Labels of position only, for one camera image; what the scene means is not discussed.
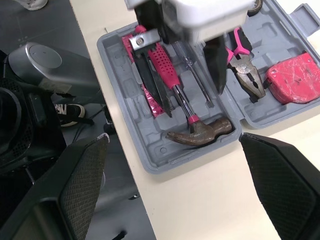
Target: pink handle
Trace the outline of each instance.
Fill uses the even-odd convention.
[[[237,56],[238,54],[245,54],[249,55],[250,51],[243,47],[243,43],[240,40],[240,36],[238,31],[241,30],[240,27],[237,27],[233,30],[234,38],[237,44],[237,48],[233,51],[234,55]]]
[[[132,37],[133,37],[132,34],[128,34],[128,35],[122,37],[122,43],[123,43],[123,45],[125,47],[126,52],[129,55],[129,59],[130,59],[131,63],[133,63],[135,61],[134,57],[132,56],[132,53],[131,53],[132,49],[131,49],[131,45],[130,45],[130,42],[129,42],[129,39],[132,38]]]
[[[226,50],[227,53],[228,53],[228,57],[227,57],[227,59],[226,59],[226,64],[228,65],[228,64],[230,63],[231,59],[233,58],[234,53],[233,53],[229,48],[227,48],[227,47],[225,47],[225,50]]]
[[[141,25],[135,28],[136,33],[143,33],[145,31],[145,27]],[[155,45],[155,51],[148,51],[149,57],[165,85],[169,89],[172,89],[175,85],[180,85],[177,72],[162,46],[159,43]]]

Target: table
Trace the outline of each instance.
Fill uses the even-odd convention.
[[[124,0],[70,0],[117,134],[158,240],[279,240],[262,207],[239,142],[160,175],[147,173],[97,49],[100,36],[136,22]],[[279,0],[287,13],[301,0]],[[320,15],[318,0],[306,1]],[[309,37],[320,52],[320,31]],[[244,132],[295,145],[320,169],[320,107]]]

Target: tool case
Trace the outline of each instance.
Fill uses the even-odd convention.
[[[173,46],[162,44],[200,119],[209,124],[218,118],[227,117],[233,127],[229,135],[219,136],[214,143],[201,148],[170,141],[165,138],[169,131],[190,132],[187,118],[170,91],[172,118],[165,113],[157,117],[152,115],[141,89],[142,82],[137,68],[130,61],[122,42],[122,37],[134,34],[136,26],[137,23],[133,23],[103,35],[97,47],[142,165],[151,174],[163,173],[237,141],[242,134],[241,120],[246,120],[253,128],[261,129],[320,105],[320,98],[306,104],[282,104],[269,89],[266,89],[265,97],[252,103],[231,69],[227,69],[223,94],[218,95],[203,56],[204,45],[191,46],[179,42],[186,51],[185,55],[194,62],[194,68],[213,101],[214,107],[208,107],[194,75]],[[263,81],[271,66],[303,52],[308,52],[320,65],[319,55],[307,41],[308,36],[320,29],[320,19],[307,4],[286,14],[277,1],[264,0],[260,12],[247,17],[242,29],[253,47],[251,62],[257,67]]]

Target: pink pliers handle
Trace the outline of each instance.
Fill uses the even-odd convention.
[[[242,28],[237,27],[229,32],[233,53],[235,56],[238,54],[249,55],[252,51],[252,45],[249,42]]]

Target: shoe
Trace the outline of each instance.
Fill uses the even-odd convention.
[[[86,114],[85,108],[79,104],[55,104],[54,107],[58,114],[74,116],[78,118],[83,118]],[[60,120],[60,124],[61,127],[70,127],[77,124],[77,122]]]
[[[20,3],[25,9],[29,11],[35,11],[42,9],[47,3],[48,0],[13,0]]]

